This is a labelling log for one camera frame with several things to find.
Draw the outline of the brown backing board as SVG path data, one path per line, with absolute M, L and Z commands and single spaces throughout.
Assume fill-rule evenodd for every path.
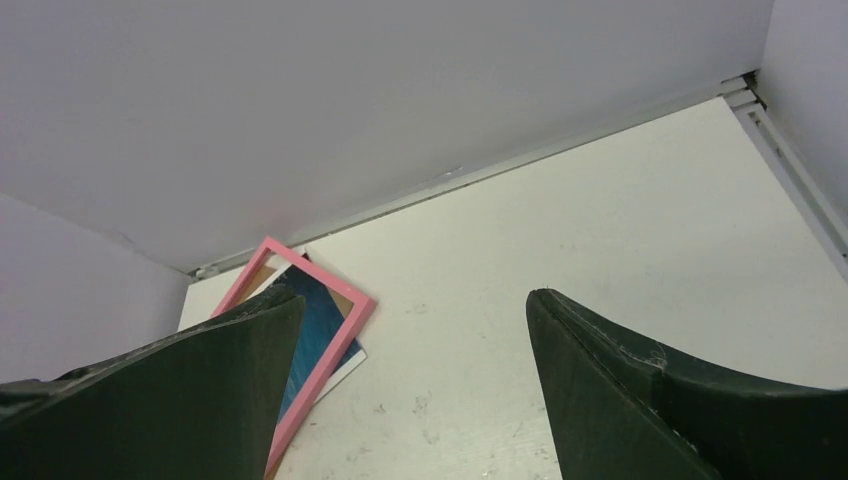
M 275 270 L 267 266 L 266 263 L 263 266 L 259 267 L 258 271 L 250 280 L 250 282 L 244 285 L 241 296 L 235 301 L 235 303 L 237 305 L 244 303 L 247 300 L 263 293 L 269 287 L 273 286 L 271 282 L 273 280 L 272 275 L 274 274 L 274 272 Z M 320 360 L 318 361 L 318 364 L 314 370 L 319 368 Z M 281 463 L 283 454 L 286 452 L 289 444 L 291 443 L 291 440 L 293 439 L 294 435 L 296 434 L 298 428 L 302 424 L 303 420 L 305 419 L 305 416 L 309 411 L 308 407 L 304 405 L 299 405 L 297 403 L 297 399 L 301 397 L 301 391 L 295 398 L 294 402 L 292 403 L 290 409 L 285 414 L 285 416 L 282 419 L 278 418 L 277 420 L 274 438 L 272 440 L 271 450 L 269 453 L 269 466 L 266 471 L 266 477 L 268 479 L 272 478 L 273 475 L 276 473 L 279 464 Z

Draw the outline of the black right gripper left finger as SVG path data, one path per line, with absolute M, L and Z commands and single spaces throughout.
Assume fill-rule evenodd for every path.
M 305 309 L 283 285 L 53 380 L 1 387 L 5 479 L 260 479 Z

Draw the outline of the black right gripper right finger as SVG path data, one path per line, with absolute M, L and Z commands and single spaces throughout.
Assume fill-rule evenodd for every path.
M 565 479 L 843 479 L 847 394 L 725 368 L 553 289 L 527 297 Z

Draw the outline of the pink wooden photo frame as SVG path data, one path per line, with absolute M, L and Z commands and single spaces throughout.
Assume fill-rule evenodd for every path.
M 248 263 L 241 270 L 240 275 L 212 312 L 213 316 L 243 304 L 237 305 L 235 301 L 241 296 L 244 285 L 250 282 L 258 268 L 263 266 L 272 254 L 285 257 L 291 264 L 309 272 L 337 292 L 338 295 L 345 297 L 352 303 L 349 315 L 325 351 L 320 360 L 319 368 L 310 375 L 306 386 L 301 391 L 301 397 L 297 399 L 299 405 L 309 408 L 309 413 L 317 401 L 366 358 L 356 336 L 374 312 L 376 301 L 341 277 L 313 263 L 306 252 L 289 249 L 277 240 L 267 237 L 253 253 Z

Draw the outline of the blue landscape photo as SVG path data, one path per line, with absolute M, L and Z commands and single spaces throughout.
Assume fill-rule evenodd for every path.
M 275 270 L 273 285 L 287 285 L 305 300 L 302 325 L 278 415 L 282 419 L 342 327 L 352 304 L 279 254 L 270 255 L 266 265 Z

